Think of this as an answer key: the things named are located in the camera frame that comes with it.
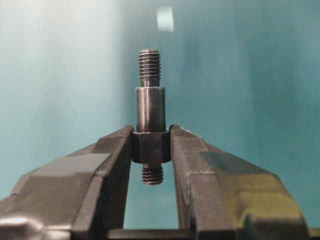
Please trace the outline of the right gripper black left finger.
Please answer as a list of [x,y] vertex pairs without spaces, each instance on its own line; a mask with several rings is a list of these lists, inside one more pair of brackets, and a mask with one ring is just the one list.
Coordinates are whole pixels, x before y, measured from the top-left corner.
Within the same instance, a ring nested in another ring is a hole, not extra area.
[[3,240],[100,240],[122,228],[131,166],[127,125],[22,175],[0,202]]

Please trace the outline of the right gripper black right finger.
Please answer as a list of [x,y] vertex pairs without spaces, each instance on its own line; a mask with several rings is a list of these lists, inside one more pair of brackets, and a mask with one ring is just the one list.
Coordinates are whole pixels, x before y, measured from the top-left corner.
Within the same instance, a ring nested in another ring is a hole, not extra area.
[[198,240],[307,240],[308,227],[277,175],[170,127],[179,227]]

